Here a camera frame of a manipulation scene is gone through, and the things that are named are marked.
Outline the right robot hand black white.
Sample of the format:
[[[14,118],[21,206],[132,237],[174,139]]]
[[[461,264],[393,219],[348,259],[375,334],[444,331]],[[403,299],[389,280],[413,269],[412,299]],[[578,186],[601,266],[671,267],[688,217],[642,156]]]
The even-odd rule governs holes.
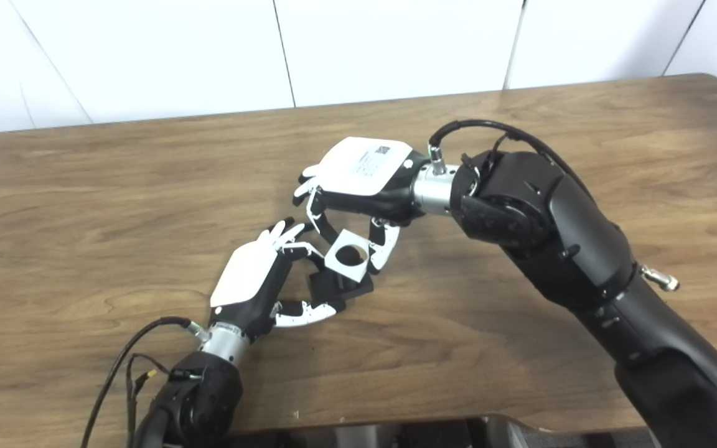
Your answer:
[[[302,171],[291,201],[296,207],[307,202],[310,223],[331,245],[325,258],[329,270],[359,282],[384,267],[399,229],[424,216],[416,204],[415,180],[429,164],[402,141],[347,137]],[[326,210],[370,217],[370,238],[336,232]]]

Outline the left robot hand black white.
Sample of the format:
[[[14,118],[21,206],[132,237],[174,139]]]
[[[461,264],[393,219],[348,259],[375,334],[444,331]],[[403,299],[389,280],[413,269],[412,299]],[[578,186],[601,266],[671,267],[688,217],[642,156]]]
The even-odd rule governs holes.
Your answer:
[[[306,259],[319,272],[326,271],[324,255],[309,242],[299,241],[313,228],[287,217],[234,250],[210,296],[210,325],[237,328],[253,343],[277,326],[299,328],[345,311],[346,301],[339,299],[316,304],[279,297],[294,262]]]

